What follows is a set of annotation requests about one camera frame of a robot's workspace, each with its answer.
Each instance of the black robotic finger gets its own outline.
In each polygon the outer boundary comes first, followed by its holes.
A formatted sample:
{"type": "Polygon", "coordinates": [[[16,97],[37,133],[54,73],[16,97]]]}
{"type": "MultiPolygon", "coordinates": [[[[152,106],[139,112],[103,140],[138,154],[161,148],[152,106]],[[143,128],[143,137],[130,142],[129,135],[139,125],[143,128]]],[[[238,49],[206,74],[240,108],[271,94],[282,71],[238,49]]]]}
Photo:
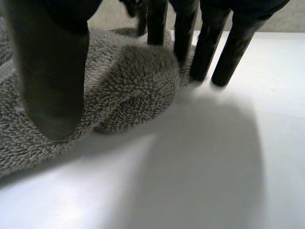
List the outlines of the black robotic finger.
{"type": "Polygon", "coordinates": [[[147,10],[147,43],[163,45],[168,0],[149,0],[147,10]]]}
{"type": "Polygon", "coordinates": [[[82,8],[85,11],[75,4],[69,8],[72,1],[67,1],[66,10],[71,9],[68,16],[57,11],[56,5],[50,7],[52,2],[0,0],[0,8],[8,27],[26,115],[46,137],[60,141],[71,135],[81,120],[89,47],[86,20],[101,0],[73,1],[86,3],[82,8]]]}
{"type": "Polygon", "coordinates": [[[174,52],[178,61],[184,63],[192,43],[199,0],[170,0],[170,3],[177,14],[174,52]]]}

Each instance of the gray wall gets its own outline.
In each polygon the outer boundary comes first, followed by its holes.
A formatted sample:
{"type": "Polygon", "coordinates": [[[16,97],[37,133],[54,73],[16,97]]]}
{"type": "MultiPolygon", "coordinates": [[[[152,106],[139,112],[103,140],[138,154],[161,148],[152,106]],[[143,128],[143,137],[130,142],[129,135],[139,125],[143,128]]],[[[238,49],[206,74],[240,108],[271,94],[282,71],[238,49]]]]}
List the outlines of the gray wall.
{"type": "MultiPolygon", "coordinates": [[[[169,6],[167,14],[167,29],[173,29],[175,13],[169,6]]],[[[118,0],[103,0],[96,14],[90,19],[90,27],[115,29],[131,27],[136,24],[135,19],[127,16],[125,8],[118,0]]],[[[231,17],[226,30],[230,30],[231,17]]],[[[195,30],[201,28],[201,13],[198,14],[195,30]]],[[[276,13],[260,30],[268,32],[305,32],[305,0],[291,0],[282,10],[276,13]]]]}

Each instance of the white table surface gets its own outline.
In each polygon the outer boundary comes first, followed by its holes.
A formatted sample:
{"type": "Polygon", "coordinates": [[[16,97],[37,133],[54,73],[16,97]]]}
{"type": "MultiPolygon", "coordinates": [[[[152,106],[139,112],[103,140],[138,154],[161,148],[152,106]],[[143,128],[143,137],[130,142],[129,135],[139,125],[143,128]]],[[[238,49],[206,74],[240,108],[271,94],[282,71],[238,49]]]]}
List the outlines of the white table surface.
{"type": "Polygon", "coordinates": [[[304,229],[305,33],[258,33],[155,121],[0,183],[1,229],[304,229]]]}

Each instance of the gray towel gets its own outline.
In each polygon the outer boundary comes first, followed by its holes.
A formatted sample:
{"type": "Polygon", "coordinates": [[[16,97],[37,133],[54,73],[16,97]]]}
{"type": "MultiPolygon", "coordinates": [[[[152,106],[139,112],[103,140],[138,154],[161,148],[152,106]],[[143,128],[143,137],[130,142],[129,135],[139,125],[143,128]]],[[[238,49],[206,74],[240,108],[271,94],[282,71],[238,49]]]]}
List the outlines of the gray towel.
{"type": "Polygon", "coordinates": [[[92,130],[117,133],[154,119],[170,106],[181,82],[188,81],[185,76],[181,81],[170,49],[122,35],[130,30],[91,31],[81,123],[69,139],[55,143],[23,112],[1,17],[0,28],[0,178],[65,152],[92,130]]]}

